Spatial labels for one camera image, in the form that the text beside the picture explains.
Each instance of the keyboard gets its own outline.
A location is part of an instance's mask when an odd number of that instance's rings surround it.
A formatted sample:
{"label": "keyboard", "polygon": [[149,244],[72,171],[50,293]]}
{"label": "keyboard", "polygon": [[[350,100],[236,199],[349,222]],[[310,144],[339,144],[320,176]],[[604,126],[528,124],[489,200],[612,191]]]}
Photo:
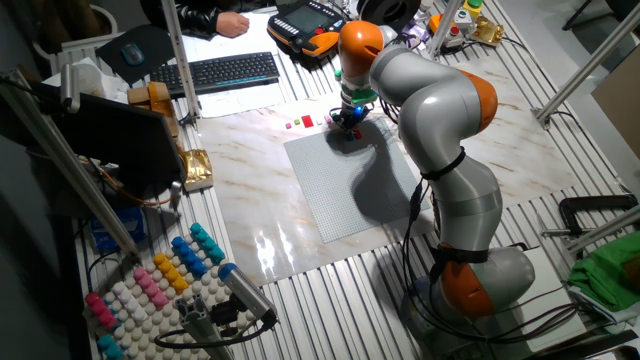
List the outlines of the keyboard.
{"label": "keyboard", "polygon": [[[197,95],[271,84],[280,77],[270,52],[196,61],[189,68]],[[171,98],[184,97],[177,65],[152,70],[151,81],[167,84]]]}

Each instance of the blue lego brick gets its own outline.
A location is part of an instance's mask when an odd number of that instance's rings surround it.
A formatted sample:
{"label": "blue lego brick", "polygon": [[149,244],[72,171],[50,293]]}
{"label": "blue lego brick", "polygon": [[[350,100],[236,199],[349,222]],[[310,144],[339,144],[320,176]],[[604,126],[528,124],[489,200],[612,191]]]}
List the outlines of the blue lego brick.
{"label": "blue lego brick", "polygon": [[118,346],[118,344],[116,344],[116,341],[113,340],[113,337],[111,337],[111,335],[105,335],[101,337],[100,339],[98,339],[97,344],[98,348],[102,350],[104,355],[107,357],[107,360],[126,359],[124,353],[122,352],[122,350],[120,350],[120,347]]}
{"label": "blue lego brick", "polygon": [[202,275],[207,272],[207,267],[204,266],[202,261],[196,256],[196,254],[189,248],[184,240],[178,236],[173,241],[171,241],[171,245],[173,245],[173,251],[178,257],[180,257],[180,261],[187,267],[193,277],[196,279],[200,279]]}
{"label": "blue lego brick", "polygon": [[211,236],[207,234],[202,225],[199,223],[191,225],[191,235],[193,235],[193,238],[198,242],[198,244],[200,244],[200,247],[214,264],[219,265],[220,261],[224,260],[224,252],[220,249],[218,244],[213,241]]}

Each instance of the computer mouse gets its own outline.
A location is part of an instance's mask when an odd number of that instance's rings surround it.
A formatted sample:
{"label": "computer mouse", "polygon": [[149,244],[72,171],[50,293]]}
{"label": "computer mouse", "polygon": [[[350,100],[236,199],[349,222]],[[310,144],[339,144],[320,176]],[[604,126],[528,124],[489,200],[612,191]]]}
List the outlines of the computer mouse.
{"label": "computer mouse", "polygon": [[138,45],[134,43],[128,43],[120,49],[124,61],[130,66],[137,66],[144,62],[144,54],[140,51]]}

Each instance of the green cloth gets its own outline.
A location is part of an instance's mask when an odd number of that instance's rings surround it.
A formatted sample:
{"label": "green cloth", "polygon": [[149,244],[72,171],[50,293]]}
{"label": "green cloth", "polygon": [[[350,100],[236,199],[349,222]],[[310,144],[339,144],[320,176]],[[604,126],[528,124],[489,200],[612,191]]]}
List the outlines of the green cloth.
{"label": "green cloth", "polygon": [[571,269],[569,284],[612,312],[624,310],[640,301],[627,279],[622,264],[640,254],[640,232],[604,245]]}

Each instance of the paper sheet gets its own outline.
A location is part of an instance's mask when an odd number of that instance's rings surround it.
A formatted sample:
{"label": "paper sheet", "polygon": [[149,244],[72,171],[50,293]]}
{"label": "paper sheet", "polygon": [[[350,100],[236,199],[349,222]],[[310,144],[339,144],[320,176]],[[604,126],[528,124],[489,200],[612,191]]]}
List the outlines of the paper sheet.
{"label": "paper sheet", "polygon": [[249,30],[233,39],[215,36],[211,41],[207,41],[185,36],[184,49],[189,62],[255,52],[269,51],[276,54],[278,46],[267,33],[267,22],[271,15],[255,13],[242,15],[249,19]]}
{"label": "paper sheet", "polygon": [[[98,69],[96,64],[91,60],[91,58],[84,58],[80,61],[74,62],[72,65],[78,64],[86,64],[95,67],[101,76],[102,87],[104,88],[105,98],[111,101],[117,101],[122,104],[129,104],[129,100],[127,99],[127,90],[129,90],[129,84],[127,84],[124,80],[107,76]],[[47,80],[43,81],[44,84],[51,86],[60,86],[60,74],[53,75]]]}
{"label": "paper sheet", "polygon": [[[249,19],[249,30],[236,38],[215,36],[211,41],[207,41],[185,36],[184,48],[189,62],[256,52],[270,52],[277,57],[278,46],[267,33],[267,22],[271,15],[255,13],[242,15]],[[200,95],[198,100],[202,106],[202,116],[205,118],[231,115],[284,103],[282,91],[277,83]]]}

